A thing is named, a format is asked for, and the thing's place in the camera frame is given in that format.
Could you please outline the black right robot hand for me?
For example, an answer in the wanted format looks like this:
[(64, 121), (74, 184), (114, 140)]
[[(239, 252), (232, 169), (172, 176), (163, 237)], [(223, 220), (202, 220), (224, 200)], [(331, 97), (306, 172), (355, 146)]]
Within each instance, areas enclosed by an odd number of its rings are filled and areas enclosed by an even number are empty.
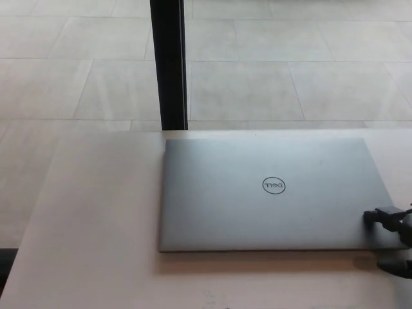
[[(381, 207), (363, 213), (363, 221), (367, 228), (375, 223), (390, 232), (396, 232), (400, 242), (411, 249), (411, 209), (401, 210), (397, 207)], [(403, 279), (411, 279), (411, 259), (395, 257), (379, 257), (377, 267), (382, 271)]]

